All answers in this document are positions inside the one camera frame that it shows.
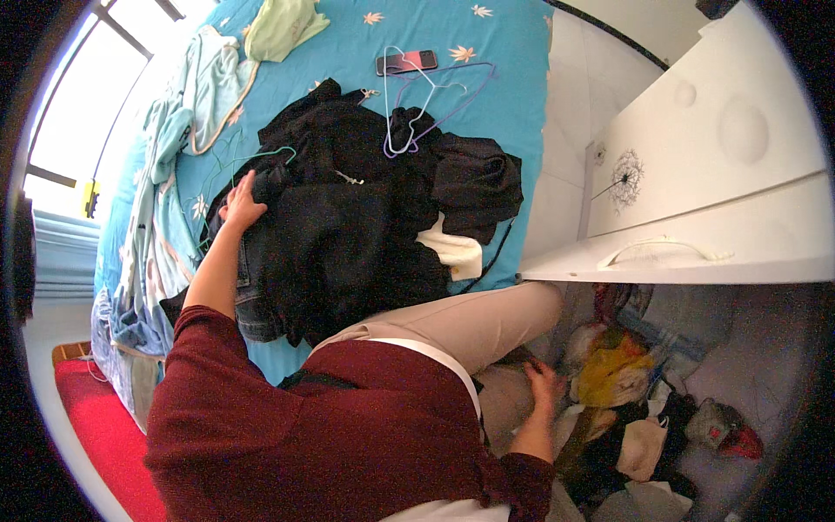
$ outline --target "red mat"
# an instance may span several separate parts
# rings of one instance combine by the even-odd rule
[[[102,377],[95,362],[90,369]],[[84,451],[134,522],[163,522],[165,508],[142,464],[145,436],[109,383],[90,375],[87,362],[55,365],[55,384]]]

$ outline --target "white wardrobe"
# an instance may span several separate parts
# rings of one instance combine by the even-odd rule
[[[523,278],[835,279],[830,173],[792,65],[745,3],[701,35],[593,137],[577,241],[524,258]]]

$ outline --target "hand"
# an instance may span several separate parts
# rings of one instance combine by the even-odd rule
[[[566,379],[558,377],[554,370],[536,357],[531,357],[522,366],[534,393],[534,414],[553,419],[556,403],[565,395]]]
[[[224,221],[224,227],[231,227],[243,234],[266,212],[265,204],[256,204],[252,200],[252,185],[255,183],[255,179],[256,172],[250,170],[240,180],[240,183],[229,191],[226,196],[226,205],[223,205],[218,211],[220,218]]]

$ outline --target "red sweater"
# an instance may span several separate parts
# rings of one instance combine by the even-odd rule
[[[148,417],[150,469],[170,519],[380,520],[432,500],[548,513],[554,469],[496,459],[452,370],[384,342],[335,342],[303,368],[360,389],[271,386],[234,321],[183,310]]]

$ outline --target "light blue blanket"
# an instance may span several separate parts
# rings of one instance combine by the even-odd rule
[[[491,290],[512,285],[524,243],[534,185],[541,168],[546,74],[550,18],[554,8],[541,0],[487,0],[484,6],[461,0],[321,0],[319,13],[331,20],[330,27],[294,49],[282,63],[264,62],[241,109],[233,115],[215,146],[199,156],[180,154],[176,160],[176,179],[180,205],[185,213],[195,244],[204,226],[205,212],[212,199],[229,181],[245,158],[259,148],[257,131],[263,128],[289,103],[306,95],[317,82],[334,78],[344,92],[374,89],[383,92],[382,78],[375,74],[375,58],[387,45],[404,51],[432,49],[439,67],[456,63],[486,61],[495,64],[490,79],[478,97],[465,109],[441,125],[444,132],[462,136],[495,139],[509,154],[523,161],[522,191],[524,203],[490,272],[473,291]],[[236,36],[256,16],[261,0],[227,0],[220,4],[206,23],[222,35]],[[245,59],[240,51],[240,59]],[[483,82],[487,67],[469,67],[433,74],[438,84],[460,83],[472,93]],[[389,104],[392,107],[399,79],[389,79]],[[428,84],[413,82],[403,93],[401,105],[422,106]],[[439,89],[427,111],[441,119],[458,107],[467,95],[453,86]],[[365,106],[385,113],[382,94],[372,96]],[[131,203],[134,199],[132,178],[143,163],[143,149],[136,144],[125,160],[123,174],[107,225],[99,244],[96,291],[106,287],[112,293],[119,282],[121,262],[119,247],[124,243]],[[489,263],[509,223],[500,224],[496,236],[483,249],[483,262]],[[468,281],[451,285],[460,291]],[[170,349],[170,331],[159,332],[161,310],[144,310],[142,317],[128,317],[143,323],[134,346],[143,350],[142,336],[153,337]],[[290,347],[283,339],[269,343],[248,342],[250,359],[271,383],[278,383],[304,362],[310,348],[302,344]]]

